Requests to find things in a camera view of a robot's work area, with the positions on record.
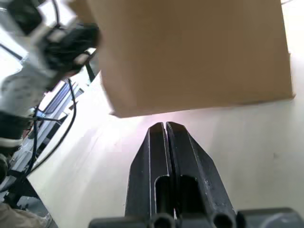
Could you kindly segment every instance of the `brown cardboard box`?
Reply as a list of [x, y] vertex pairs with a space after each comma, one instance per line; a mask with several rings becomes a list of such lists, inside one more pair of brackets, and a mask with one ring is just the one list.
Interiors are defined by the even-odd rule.
[[76, 2], [117, 116], [293, 97], [280, 0]]

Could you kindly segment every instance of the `cardboard box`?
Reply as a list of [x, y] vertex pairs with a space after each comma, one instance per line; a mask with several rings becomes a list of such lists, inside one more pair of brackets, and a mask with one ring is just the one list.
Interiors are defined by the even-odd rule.
[[279, 0], [76, 0], [70, 6], [101, 30], [102, 81], [117, 116], [293, 97]]

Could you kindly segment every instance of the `robotic arm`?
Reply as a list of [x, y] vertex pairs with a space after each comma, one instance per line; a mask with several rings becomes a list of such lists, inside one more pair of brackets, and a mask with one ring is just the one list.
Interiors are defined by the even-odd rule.
[[[0, 183], [7, 175], [8, 158], [22, 143], [29, 109], [67, 74], [77, 73], [90, 58], [86, 51], [97, 47], [99, 40], [95, 24], [73, 23], [64, 28], [58, 23], [46, 31], [37, 9], [42, 2], [0, 0], [0, 24], [28, 53], [21, 60], [22, 68], [0, 84]], [[35, 42], [29, 41], [34, 33]]]

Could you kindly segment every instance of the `table surface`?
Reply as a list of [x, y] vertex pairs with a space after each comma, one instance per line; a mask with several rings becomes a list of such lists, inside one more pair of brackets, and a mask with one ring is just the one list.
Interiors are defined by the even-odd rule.
[[[292, 207], [304, 217], [304, 3], [283, 6], [294, 100], [118, 119], [95, 80], [62, 145], [29, 180], [61, 228], [123, 216], [130, 164], [147, 129], [174, 121], [213, 158], [236, 210]], [[65, 121], [47, 154], [66, 129]]]

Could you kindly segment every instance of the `white table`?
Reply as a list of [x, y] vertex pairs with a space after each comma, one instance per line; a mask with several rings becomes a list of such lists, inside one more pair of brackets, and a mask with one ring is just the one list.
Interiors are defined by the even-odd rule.
[[[304, 3], [284, 6], [294, 100], [118, 119], [99, 82], [71, 132], [29, 180], [60, 228], [124, 215], [128, 170], [148, 127], [175, 121], [213, 158], [236, 210], [292, 207], [304, 217]], [[71, 117], [44, 151], [57, 143]]]

